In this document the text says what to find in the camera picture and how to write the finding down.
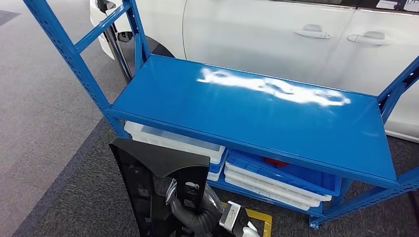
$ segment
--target white plastic tray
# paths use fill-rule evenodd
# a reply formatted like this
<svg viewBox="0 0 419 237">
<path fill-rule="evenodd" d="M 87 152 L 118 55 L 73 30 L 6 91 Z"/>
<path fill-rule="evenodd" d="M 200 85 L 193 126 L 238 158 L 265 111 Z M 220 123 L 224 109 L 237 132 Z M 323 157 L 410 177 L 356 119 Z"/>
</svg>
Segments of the white plastic tray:
<svg viewBox="0 0 419 237">
<path fill-rule="evenodd" d="M 330 201 L 332 196 L 319 195 L 280 181 L 267 178 L 265 176 L 238 168 L 226 162 L 225 175 L 239 180 L 244 184 L 254 186 L 271 194 L 294 200 L 296 202 L 308 205 L 319 206 L 321 201 Z"/>
<path fill-rule="evenodd" d="M 208 172 L 207 179 L 212 180 L 212 181 L 218 181 L 218 179 L 220 178 L 220 174 L 222 172 L 222 168 L 223 167 L 221 167 L 221 169 L 220 169 L 220 171 L 218 173 Z"/>
<path fill-rule="evenodd" d="M 243 183 L 242 181 L 239 181 L 239 180 L 233 179 L 233 177 L 234 177 L 234 176 L 227 176 L 227 175 L 226 175 L 226 176 L 225 176 L 225 181 L 226 181 L 227 183 L 230 183 L 230 184 L 235 185 L 235 186 L 237 186 L 237 187 L 240 187 L 240 188 L 242 188 L 242 189 L 249 190 L 249 191 L 251 191 L 251 192 L 254 192 L 254 193 L 257 193 L 257 194 L 259 194 L 259 195 L 262 195 L 262 196 L 265 196 L 265 197 L 268 197 L 268 198 L 271 198 L 271 199 L 274 199 L 274 200 L 277 200 L 277 201 L 283 202 L 283 203 L 285 203 L 285 204 L 288 204 L 288 205 L 290 205 L 290 206 L 293 206 L 293 207 L 296 207 L 296 208 L 299 208 L 299 209 L 302 209 L 302 210 L 305 210 L 305 211 L 307 211 L 308 209 L 310 209 L 310 207 L 309 207 L 309 206 L 307 206 L 307 205 L 304 205 L 304 204 L 299 203 L 299 202 L 297 202 L 297 201 L 293 201 L 293 200 L 291 200 L 291 199 L 288 199 L 288 198 L 283 197 L 283 196 L 280 196 L 280 195 L 275 195 L 275 194 L 272 194 L 272 193 L 266 192 L 266 191 L 264 191 L 264 190 L 262 190 L 262 189 L 259 189 L 259 188 L 257 188 L 257 187 L 254 187 L 254 186 L 252 186 L 252 185 L 245 184 L 245 183 Z"/>
<path fill-rule="evenodd" d="M 225 147 L 198 139 L 182 136 L 176 133 L 144 126 L 127 121 L 125 131 L 131 134 L 132 139 L 161 147 L 208 156 L 211 163 L 219 164 Z"/>
</svg>

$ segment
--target car door handle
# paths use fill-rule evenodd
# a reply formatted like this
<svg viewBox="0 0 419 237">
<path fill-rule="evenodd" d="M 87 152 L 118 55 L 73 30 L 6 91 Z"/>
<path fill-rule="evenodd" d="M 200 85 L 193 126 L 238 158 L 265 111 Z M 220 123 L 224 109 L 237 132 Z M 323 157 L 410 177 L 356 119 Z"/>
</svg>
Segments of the car door handle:
<svg viewBox="0 0 419 237">
<path fill-rule="evenodd" d="M 347 39 L 355 43 L 366 43 L 373 45 L 389 45 L 393 41 L 386 39 L 383 32 L 368 31 L 363 35 L 348 35 Z"/>
<path fill-rule="evenodd" d="M 324 32 L 321 26 L 315 25 L 315 24 L 307 24 L 301 30 L 295 30 L 294 33 L 301 36 L 307 36 L 307 37 L 313 37 L 313 38 L 319 38 L 319 39 L 330 39 L 332 37 L 327 32 Z"/>
</svg>

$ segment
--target red object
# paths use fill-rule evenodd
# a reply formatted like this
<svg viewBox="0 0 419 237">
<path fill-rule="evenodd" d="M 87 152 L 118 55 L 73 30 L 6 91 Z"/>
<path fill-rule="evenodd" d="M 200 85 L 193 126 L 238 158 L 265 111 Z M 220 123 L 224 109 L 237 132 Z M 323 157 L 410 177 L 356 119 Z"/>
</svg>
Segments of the red object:
<svg viewBox="0 0 419 237">
<path fill-rule="evenodd" d="M 265 163 L 273 164 L 276 168 L 278 168 L 278 167 L 284 167 L 284 166 L 287 166 L 288 165 L 288 163 L 286 163 L 286 162 L 283 162 L 283 161 L 280 161 L 280 160 L 271 159 L 271 158 L 266 158 L 266 157 L 265 157 L 264 161 L 265 161 Z"/>
</svg>

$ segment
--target car door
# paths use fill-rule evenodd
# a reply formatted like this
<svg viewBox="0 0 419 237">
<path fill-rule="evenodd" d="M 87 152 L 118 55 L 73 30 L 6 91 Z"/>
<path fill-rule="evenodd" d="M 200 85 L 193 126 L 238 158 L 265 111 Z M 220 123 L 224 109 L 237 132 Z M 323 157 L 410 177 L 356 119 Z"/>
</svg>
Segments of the car door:
<svg viewBox="0 0 419 237">
<path fill-rule="evenodd" d="M 379 6 L 387 7 L 388 2 L 380 1 Z M 330 87 L 380 94 L 419 55 L 418 26 L 419 15 L 414 12 L 357 9 L 316 80 Z M 394 108 L 385 126 L 388 134 L 419 141 L 418 108 L 416 83 Z"/>
<path fill-rule="evenodd" d="M 188 0 L 186 58 L 264 75 L 312 82 L 333 53 L 353 7 L 272 0 Z"/>
</svg>

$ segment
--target car window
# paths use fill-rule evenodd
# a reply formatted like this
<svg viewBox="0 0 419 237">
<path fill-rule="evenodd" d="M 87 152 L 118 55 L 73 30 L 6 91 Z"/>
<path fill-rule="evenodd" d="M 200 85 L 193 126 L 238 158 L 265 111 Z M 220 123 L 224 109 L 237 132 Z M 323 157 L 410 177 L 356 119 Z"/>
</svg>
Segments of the car window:
<svg viewBox="0 0 419 237">
<path fill-rule="evenodd" d="M 375 8 L 419 12 L 419 0 L 379 0 Z"/>
<path fill-rule="evenodd" d="M 305 3 L 317 3 L 317 4 L 356 7 L 356 5 L 358 4 L 360 0 L 271 0 L 271 1 L 291 1 L 291 2 L 305 2 Z"/>
</svg>

